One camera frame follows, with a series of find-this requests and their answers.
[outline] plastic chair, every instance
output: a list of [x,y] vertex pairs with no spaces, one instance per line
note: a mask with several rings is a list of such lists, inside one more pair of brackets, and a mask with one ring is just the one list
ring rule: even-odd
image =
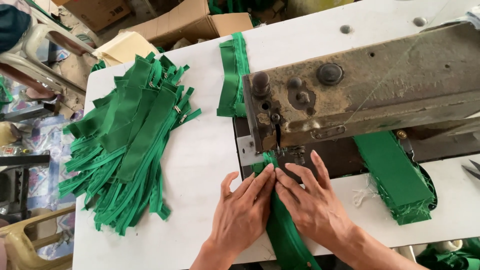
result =
[[[44,65],[36,56],[36,50],[40,47],[43,39],[48,39],[51,42],[65,48],[66,50],[81,56],[80,52],[71,48],[68,44],[54,40],[49,32],[58,32],[67,39],[73,41],[88,53],[94,52],[94,49],[85,44],[79,38],[72,35],[61,26],[51,21],[48,17],[42,14],[36,9],[32,10],[32,20],[30,27],[26,34],[20,39],[20,41],[11,50],[0,54],[0,62],[8,64],[24,74],[31,76],[37,81],[40,81],[54,90],[61,91],[61,87],[69,88],[83,96],[86,94],[86,90],[79,87],[74,82],[56,73],[48,66]],[[26,57],[22,57],[20,53],[23,52]]]
[[40,258],[36,253],[37,249],[58,242],[61,239],[62,233],[30,241],[25,234],[25,229],[74,211],[75,205],[0,228],[0,237],[4,238],[7,253],[7,269],[66,270],[71,268],[73,254],[68,254],[54,260],[45,260]]

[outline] zipper pull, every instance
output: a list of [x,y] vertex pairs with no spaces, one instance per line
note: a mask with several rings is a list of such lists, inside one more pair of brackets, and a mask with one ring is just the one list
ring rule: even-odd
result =
[[187,118],[187,115],[186,115],[186,114],[184,114],[184,115],[181,117],[179,123],[180,123],[180,124],[183,123],[183,121],[185,120],[185,118]]

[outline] table top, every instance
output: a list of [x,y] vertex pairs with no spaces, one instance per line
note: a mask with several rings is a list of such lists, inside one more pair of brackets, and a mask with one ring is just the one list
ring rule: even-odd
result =
[[[243,32],[251,72],[339,51],[367,46],[418,33],[427,27],[462,16],[480,0],[363,0],[350,5],[303,16]],[[412,23],[415,17],[428,20],[425,27]],[[350,25],[352,33],[339,31]],[[97,232],[92,211],[81,211],[84,197],[77,199],[73,269],[188,269],[201,244],[209,236],[212,218],[225,175],[239,171],[232,119],[217,117],[216,108],[223,85],[223,67],[218,45],[231,39],[221,37],[167,52],[177,65],[191,68],[182,84],[195,88],[190,98],[196,119],[172,131],[161,164],[164,200],[172,209],[165,222],[145,213],[125,237],[108,227]],[[113,76],[123,75],[133,63],[96,71],[89,76],[85,112],[92,100],[114,88]],[[480,236],[480,182],[460,165],[480,155],[424,163],[432,177],[439,204],[432,220],[398,226],[379,197],[366,197],[360,207],[353,204],[353,190],[366,188],[368,176],[332,180],[337,196],[351,219],[387,246],[403,246]],[[236,179],[234,190],[241,183]],[[330,252],[310,239],[304,241],[314,255]],[[275,259],[264,233],[245,250],[236,263]]]

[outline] right hand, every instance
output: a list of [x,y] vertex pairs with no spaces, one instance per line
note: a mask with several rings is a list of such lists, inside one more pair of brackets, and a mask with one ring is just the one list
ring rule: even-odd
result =
[[348,241],[348,235],[355,225],[332,189],[324,162],[315,151],[312,151],[310,157],[316,167],[317,178],[310,169],[286,163],[285,168],[302,179],[305,189],[276,168],[278,181],[275,190],[290,212],[297,229],[332,251]]

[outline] left hand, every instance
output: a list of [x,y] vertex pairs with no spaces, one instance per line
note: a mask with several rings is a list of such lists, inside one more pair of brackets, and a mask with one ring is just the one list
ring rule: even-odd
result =
[[222,182],[212,233],[205,242],[233,259],[264,233],[276,179],[273,164],[268,164],[257,177],[250,175],[231,192],[230,183],[238,175],[229,173]]

